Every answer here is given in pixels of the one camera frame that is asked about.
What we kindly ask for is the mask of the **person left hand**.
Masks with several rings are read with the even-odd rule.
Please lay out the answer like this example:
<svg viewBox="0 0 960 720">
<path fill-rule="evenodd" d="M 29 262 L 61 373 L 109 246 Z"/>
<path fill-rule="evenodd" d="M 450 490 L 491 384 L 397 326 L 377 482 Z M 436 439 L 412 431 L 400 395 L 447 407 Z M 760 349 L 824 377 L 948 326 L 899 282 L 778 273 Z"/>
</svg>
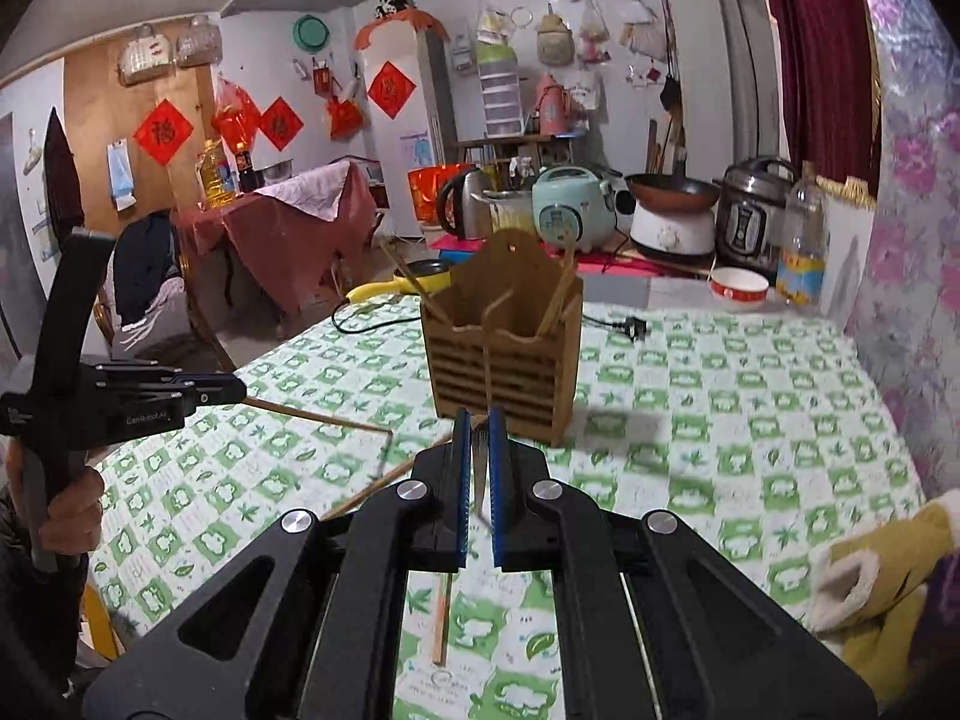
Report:
<svg viewBox="0 0 960 720">
<path fill-rule="evenodd" d="M 11 439 L 5 455 L 8 492 L 16 516 L 28 530 L 33 550 L 56 556 L 80 557 L 93 551 L 101 539 L 104 494 L 103 477 L 96 468 L 83 471 L 47 504 L 46 515 L 39 525 L 28 522 L 28 507 L 23 493 L 25 450 L 18 439 Z"/>
</svg>

